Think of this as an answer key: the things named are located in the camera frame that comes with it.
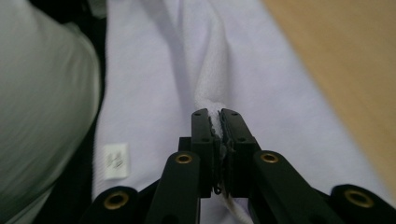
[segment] white fabric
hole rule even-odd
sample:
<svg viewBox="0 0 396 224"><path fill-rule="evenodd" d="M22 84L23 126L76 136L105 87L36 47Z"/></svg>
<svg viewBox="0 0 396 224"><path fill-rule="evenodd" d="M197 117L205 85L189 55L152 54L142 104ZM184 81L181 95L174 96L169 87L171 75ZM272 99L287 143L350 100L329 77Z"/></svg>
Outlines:
<svg viewBox="0 0 396 224"><path fill-rule="evenodd" d="M32 221L91 126L99 91L81 33L28 1L0 2L0 223Z"/></svg>
<svg viewBox="0 0 396 224"><path fill-rule="evenodd" d="M314 187L388 193L258 0L109 0L106 98L97 128L93 197L161 176L190 115L238 111L263 149L283 154ZM104 180L103 148L126 143L130 175ZM201 223L237 223L219 197Z"/></svg>

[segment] brass screw hole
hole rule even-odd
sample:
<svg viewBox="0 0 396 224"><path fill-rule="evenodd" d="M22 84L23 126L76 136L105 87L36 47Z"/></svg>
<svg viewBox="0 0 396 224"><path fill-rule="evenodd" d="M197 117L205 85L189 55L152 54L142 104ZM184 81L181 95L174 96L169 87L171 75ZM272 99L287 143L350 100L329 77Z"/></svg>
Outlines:
<svg viewBox="0 0 396 224"><path fill-rule="evenodd" d="M347 189L344 192L344 195L350 203L353 203L359 207L370 208L374 206L373 199L361 191Z"/></svg>
<svg viewBox="0 0 396 224"><path fill-rule="evenodd" d="M116 210L123 207L129 201L129 196L124 191L117 191L107 196L104 206L108 210Z"/></svg>
<svg viewBox="0 0 396 224"><path fill-rule="evenodd" d="M180 164L190 163L192 161L192 156L187 154L178 155L176 157L176 162Z"/></svg>
<svg viewBox="0 0 396 224"><path fill-rule="evenodd" d="M264 153L261 155L261 158L263 161L270 162L270 163L275 163L275 162L279 161L277 156L274 154L271 154L271 153Z"/></svg>

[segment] wooden table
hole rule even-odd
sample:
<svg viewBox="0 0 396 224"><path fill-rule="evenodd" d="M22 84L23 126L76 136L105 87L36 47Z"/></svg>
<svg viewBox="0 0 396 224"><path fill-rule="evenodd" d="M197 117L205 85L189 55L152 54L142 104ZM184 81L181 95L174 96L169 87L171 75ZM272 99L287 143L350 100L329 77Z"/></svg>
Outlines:
<svg viewBox="0 0 396 224"><path fill-rule="evenodd" d="M396 1L262 1L396 201Z"/></svg>

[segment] white garment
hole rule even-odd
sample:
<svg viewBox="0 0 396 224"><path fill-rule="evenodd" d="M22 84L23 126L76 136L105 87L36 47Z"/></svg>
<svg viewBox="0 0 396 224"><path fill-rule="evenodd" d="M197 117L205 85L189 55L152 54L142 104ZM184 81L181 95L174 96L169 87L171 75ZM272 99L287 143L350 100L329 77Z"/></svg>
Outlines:
<svg viewBox="0 0 396 224"><path fill-rule="evenodd" d="M262 149L283 154L314 187L387 191L258 0L109 0L106 98L96 136L93 197L161 176L190 115L238 111ZM130 174L104 177L104 146L126 143ZM237 223L219 197L201 223Z"/></svg>
<svg viewBox="0 0 396 224"><path fill-rule="evenodd" d="M0 223L32 221L91 126L99 91L82 34L27 1L0 2Z"/></svg>

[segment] light gray fabric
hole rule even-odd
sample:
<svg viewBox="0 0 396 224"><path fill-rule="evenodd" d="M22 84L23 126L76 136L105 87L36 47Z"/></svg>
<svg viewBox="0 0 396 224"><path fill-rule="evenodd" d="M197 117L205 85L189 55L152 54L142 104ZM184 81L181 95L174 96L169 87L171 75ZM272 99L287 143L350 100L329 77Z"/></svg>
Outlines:
<svg viewBox="0 0 396 224"><path fill-rule="evenodd" d="M5 223L35 216L26 208L39 210L77 149L97 112L100 87L87 38L28 2L0 1L0 31L0 223Z"/></svg>

